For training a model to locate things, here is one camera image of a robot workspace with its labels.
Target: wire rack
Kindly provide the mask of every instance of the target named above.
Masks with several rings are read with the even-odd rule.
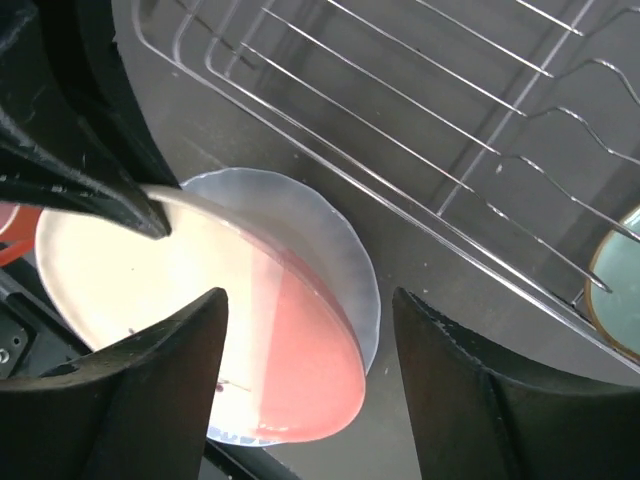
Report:
[[[598,128],[583,117],[578,108],[568,108],[561,104],[543,108],[527,107],[527,99],[541,81],[553,86],[568,82],[577,76],[596,73],[607,75],[609,89],[619,90],[627,101],[640,107],[640,98],[628,76],[622,69],[605,59],[590,57],[569,67],[551,68],[554,58],[568,42],[579,44],[597,41],[607,30],[617,28],[623,21],[636,18],[640,8],[617,8],[603,15],[590,28],[582,29],[581,22],[597,3],[595,0],[578,2],[579,5],[573,11],[565,13],[565,16],[571,16],[569,22],[548,13],[534,2],[494,1],[493,3],[502,2],[511,9],[521,9],[522,15],[529,15],[532,21],[538,24],[548,24],[548,42],[541,44],[536,54],[525,56],[516,53],[514,48],[492,40],[494,37],[491,31],[481,31],[476,26],[468,25],[445,11],[445,8],[436,6],[435,2],[402,2],[405,4],[404,7],[414,9],[416,16],[428,14],[431,18],[437,18],[441,24],[446,24],[452,31],[458,31],[464,41],[475,42],[474,45],[482,49],[482,52],[504,57],[518,68],[518,78],[522,80],[514,83],[510,90],[485,86],[476,78],[470,78],[461,72],[464,68],[456,68],[455,62],[447,62],[446,58],[437,58],[436,55],[427,54],[423,49],[416,47],[408,38],[403,37],[401,29],[392,32],[392,29],[383,28],[379,19],[369,15],[367,2],[360,2],[362,8],[355,8],[347,6],[347,3],[354,2],[336,0],[134,0],[133,23],[139,39],[156,54],[265,123],[306,155],[340,175],[353,187],[368,194],[406,221],[432,235],[441,244],[510,290],[608,350],[636,371],[640,371],[633,360],[602,341],[578,308],[584,289],[577,289],[578,291],[572,295],[558,295],[548,285],[447,218],[449,209],[460,195],[472,196],[488,214],[507,222],[521,238],[535,243],[559,261],[564,268],[583,278],[583,284],[586,280],[597,288],[611,291],[610,287],[582,262],[572,259],[570,254],[563,252],[562,248],[539,233],[535,226],[521,220],[518,212],[507,213],[503,207],[487,198],[474,185],[473,176],[487,161],[486,157],[490,157],[494,164],[497,162],[496,174],[500,173],[503,167],[517,163],[527,169],[528,175],[536,177],[553,189],[560,196],[558,198],[580,209],[581,214],[592,216],[608,230],[615,230],[633,241],[640,242],[638,234],[616,220],[619,217],[591,206],[587,200],[581,198],[580,192],[573,191],[563,179],[547,171],[542,162],[517,150],[510,150],[505,142],[501,143],[501,135],[504,135],[510,122],[517,121],[520,130],[527,130],[536,124],[549,122],[553,118],[558,120],[561,117],[564,119],[565,128],[579,127],[584,134],[582,141],[591,142],[593,148],[599,149],[601,156],[623,164],[640,166],[639,159],[610,145]],[[153,11],[161,7],[175,10],[171,16],[175,21],[164,26],[165,30],[171,32],[164,41],[151,35],[146,28]],[[318,9],[321,9],[321,15],[329,12],[332,18],[337,16],[341,21],[350,22],[354,42],[358,42],[356,34],[366,35],[367,39],[375,39],[376,42],[392,48],[398,56],[409,59],[407,61],[428,67],[430,71],[436,72],[440,79],[454,85],[452,88],[471,92],[473,98],[479,98],[479,101],[492,109],[494,120],[491,129],[474,129],[463,125],[464,122],[452,119],[450,112],[437,110],[410,91],[411,89],[405,89],[401,81],[392,80],[393,76],[385,77],[380,72],[373,71],[366,61],[354,60],[348,48],[340,48],[335,42],[327,41],[326,36],[318,33],[321,29],[313,28],[313,25],[310,26],[304,21],[307,18],[304,15],[305,11],[307,14],[315,11],[317,17]],[[350,70],[353,75],[364,79],[367,88],[375,88],[384,92],[387,98],[410,106],[420,121],[424,119],[431,122],[430,124],[437,123],[438,128],[453,134],[461,145],[465,145],[467,151],[472,151],[468,157],[470,160],[457,171],[443,166],[442,162],[434,161],[413,146],[414,139],[411,135],[403,135],[397,128],[390,127],[389,123],[380,122],[380,112],[374,112],[375,108],[367,112],[356,111],[349,105],[348,100],[345,101],[345,97],[339,94],[339,85],[334,89],[320,88],[313,79],[305,76],[304,69],[290,68],[290,63],[283,59],[291,55],[292,51],[295,50],[294,53],[297,54],[300,50],[299,47],[293,50],[288,47],[288,44],[292,43],[291,39],[296,45],[305,45],[304,55],[322,54],[324,58],[330,58],[342,68]],[[268,88],[264,87],[265,83],[268,83],[265,82],[265,78],[270,75],[279,75],[287,79],[289,88],[297,92],[304,91],[306,95],[313,97],[314,105],[320,110],[330,107],[340,112],[349,122],[357,124],[358,128],[366,132],[365,135],[375,137],[376,141],[384,142],[386,146],[394,148],[405,158],[415,162],[413,165],[416,166],[416,172],[428,171],[431,178],[438,177],[446,182],[449,188],[442,190],[441,194],[436,196],[437,200],[434,199],[436,197],[426,199],[414,192],[407,192],[399,185],[401,182],[395,181],[393,174],[380,172],[380,169],[359,158],[357,152],[354,153],[357,149],[349,148],[346,143],[340,144],[335,141],[335,136],[326,134],[326,128],[322,126],[321,121],[300,114],[294,101],[279,105],[271,101],[273,96]],[[360,175],[366,176],[370,182],[362,181]],[[413,213],[415,211],[420,212],[422,217],[418,218]]]

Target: metal dish rack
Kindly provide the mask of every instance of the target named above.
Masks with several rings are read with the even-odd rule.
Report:
[[[595,0],[547,2],[545,8],[535,0],[487,2],[495,4],[498,23],[500,10],[504,8],[525,19],[525,25],[531,22],[536,28],[544,29],[545,35],[535,42],[535,48],[519,53],[515,46],[494,40],[501,37],[500,32],[496,34],[491,28],[483,30],[482,25],[475,25],[468,16],[465,18],[464,1],[395,0],[396,18],[379,14],[376,5],[380,3],[133,0],[132,14],[140,41],[156,54],[278,132],[354,188],[432,235],[511,291],[640,372],[640,365],[607,345],[589,323],[581,306],[584,289],[580,288],[584,281],[588,281],[609,291],[606,283],[589,270],[586,266],[588,261],[585,261],[593,255],[606,231],[613,229],[638,242],[640,236],[616,220],[621,218],[619,202],[613,207],[592,206],[590,198],[583,198],[582,192],[575,188],[575,182],[570,178],[559,178],[563,175],[551,171],[552,160],[546,156],[534,158],[526,152],[526,145],[521,147],[518,144],[521,137],[531,136],[532,132],[544,129],[545,125],[553,125],[549,128],[561,136],[579,130],[576,138],[580,139],[581,148],[596,152],[593,154],[596,164],[615,164],[616,168],[623,169],[640,167],[638,158],[623,153],[629,149],[628,146],[624,149],[617,147],[601,132],[597,121],[583,114],[583,106],[588,106],[591,99],[583,98],[584,103],[576,106],[561,103],[544,105],[544,100],[550,96],[536,93],[536,89],[542,90],[540,85],[543,83],[544,91],[548,92],[570,84],[576,77],[585,79],[600,75],[607,92],[624,95],[623,101],[627,105],[640,107],[633,82],[623,69],[613,63],[597,57],[576,61],[575,55],[571,58],[566,53],[564,57],[569,57],[569,60],[557,65],[563,52],[578,51],[585,42],[597,43],[599,38],[624,22],[637,22],[636,14],[640,13],[640,7],[609,5],[607,10],[601,9],[595,14],[593,10],[598,7]],[[161,28],[158,25],[150,28],[155,14],[162,9],[172,12],[167,17],[174,21]],[[595,20],[583,28],[584,19],[589,15]],[[331,28],[326,23],[329,17],[337,17],[335,21],[348,25],[351,41],[333,41]],[[467,48],[477,49],[481,68],[477,68],[478,65],[467,68],[455,58],[439,55],[438,45],[434,42],[431,42],[431,48],[421,44],[420,34],[424,32],[420,31],[420,25],[424,25],[424,32],[433,30],[436,25],[451,38],[457,36]],[[505,29],[512,28],[515,27],[505,25]],[[164,31],[166,35],[158,36],[152,31]],[[378,57],[376,50],[371,48],[377,43],[385,44],[394,55],[389,56],[386,51],[383,59]],[[368,49],[366,54],[363,53],[365,48],[359,47],[364,44]],[[298,61],[298,67],[291,68],[293,64],[289,60],[293,56],[313,57],[315,66]],[[322,71],[327,62],[332,62],[332,68],[348,70],[354,82],[332,84],[330,79],[327,81],[324,76],[329,74]],[[506,63],[514,72],[508,75],[509,82],[494,81],[492,74],[499,72]],[[452,98],[460,96],[459,105],[452,100],[453,103],[448,105],[450,108],[444,109],[437,100],[430,99],[424,94],[429,89],[427,80],[416,87],[415,75],[422,71],[420,69],[427,69],[433,78],[446,84],[451,89]],[[282,98],[281,92],[277,96],[270,90],[269,78],[273,76],[280,76],[288,82],[291,91],[289,101],[273,100]],[[405,81],[409,76],[413,83]],[[358,109],[353,107],[355,103],[350,98],[369,95],[368,92],[372,92],[371,105],[362,107],[360,102]],[[467,100],[469,117],[473,116],[473,119],[461,114],[461,110],[467,108]],[[304,112],[300,108],[301,102],[305,105],[309,102],[309,110],[317,112],[317,115]],[[409,120],[393,118],[394,110],[385,108],[392,102],[402,103],[405,109],[413,112]],[[483,115],[474,116],[475,105],[482,105],[479,110]],[[333,128],[323,124],[322,112],[329,108],[345,119],[344,127]],[[610,108],[610,115],[615,115],[616,105],[612,103]],[[389,113],[391,118],[385,118],[382,113]],[[620,123],[621,129],[629,127],[624,121]],[[386,164],[380,159],[363,158],[358,146],[349,141],[349,134],[341,132],[342,129],[357,129],[360,138],[378,146],[380,157],[390,152],[393,156],[387,157]],[[443,160],[444,155],[425,153],[428,149],[422,143],[424,136],[430,137],[428,141],[432,143],[446,144],[449,150],[442,148],[453,152],[451,158]],[[529,140],[536,141],[544,143],[547,138],[538,136],[537,140]],[[424,189],[408,191],[410,189],[405,188],[402,176],[389,165],[391,162],[402,163],[404,176],[406,172],[424,176]],[[589,218],[584,221],[594,227],[583,235],[586,238],[579,239],[581,253],[563,248],[559,238],[549,238],[544,217],[552,218],[553,211],[543,214],[540,221],[531,221],[517,208],[505,208],[499,195],[497,199],[491,198],[491,185],[509,182],[504,178],[505,172],[512,168],[524,169],[520,170],[521,176],[530,179],[532,191],[525,195],[529,201],[548,197],[547,201],[552,199],[555,202],[552,206],[558,205],[561,213],[563,209],[572,209],[571,222],[578,226]],[[637,176],[640,170],[630,171]],[[588,173],[581,171],[578,176],[588,176]],[[487,189],[483,188],[487,183],[476,181],[476,177],[487,178],[488,175],[491,179]],[[522,186],[513,188],[523,190]],[[466,228],[464,222],[457,221],[459,209],[456,210],[456,202],[460,197],[471,198],[475,202],[473,211],[481,212],[477,213],[478,223],[488,219],[491,224],[500,222],[506,225],[516,242],[530,245],[532,252],[538,252],[532,256],[544,257],[547,262],[561,265],[566,275],[574,278],[576,288],[558,291],[553,282],[545,282],[538,274],[540,263],[522,266],[522,255],[512,257],[508,246],[496,247],[486,235],[478,235],[477,225]],[[562,213],[559,217],[567,218],[567,215]]]

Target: cup handle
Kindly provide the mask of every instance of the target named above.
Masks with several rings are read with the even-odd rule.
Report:
[[[18,242],[14,242],[8,247],[0,250],[0,267],[9,265],[14,260],[17,260],[25,253],[31,251],[34,247],[34,244],[35,239],[30,238],[28,240],[20,240]]]

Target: orange cup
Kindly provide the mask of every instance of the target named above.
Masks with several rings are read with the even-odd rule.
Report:
[[[11,243],[0,250],[0,267],[17,260],[33,248],[41,211],[40,208],[0,203],[0,242]]]

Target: dish rack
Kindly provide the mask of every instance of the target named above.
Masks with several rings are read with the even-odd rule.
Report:
[[[383,3],[393,15],[379,8]],[[495,13],[491,25],[467,13],[469,0],[133,0],[132,14],[138,38],[157,55],[640,372],[596,332],[583,298],[585,281],[610,290],[588,267],[607,231],[640,242],[618,221],[640,202],[629,180],[640,172],[629,153],[637,121],[615,118],[640,107],[640,98],[618,62],[588,54],[625,36],[620,29],[640,20],[640,7],[484,3]],[[501,23],[507,11],[515,24]],[[503,41],[507,34],[517,45]],[[475,60],[443,54],[440,42],[448,52],[473,50],[475,57],[465,58]],[[341,80],[332,82],[336,69]],[[275,76],[285,94],[273,87]],[[596,95],[573,98],[575,81],[597,85]],[[430,82],[451,94],[431,98]],[[403,105],[400,116],[396,104]],[[344,123],[323,123],[327,109]],[[566,175],[557,168],[564,153],[553,149],[555,138],[569,136],[577,139],[569,143],[578,158],[563,160]],[[364,153],[363,143],[371,146]],[[409,185],[408,176],[424,185]],[[630,183],[603,187],[599,176]],[[533,213],[519,208],[532,203],[540,203]],[[541,273],[550,264],[560,273]],[[558,286],[557,276],[572,280]]]

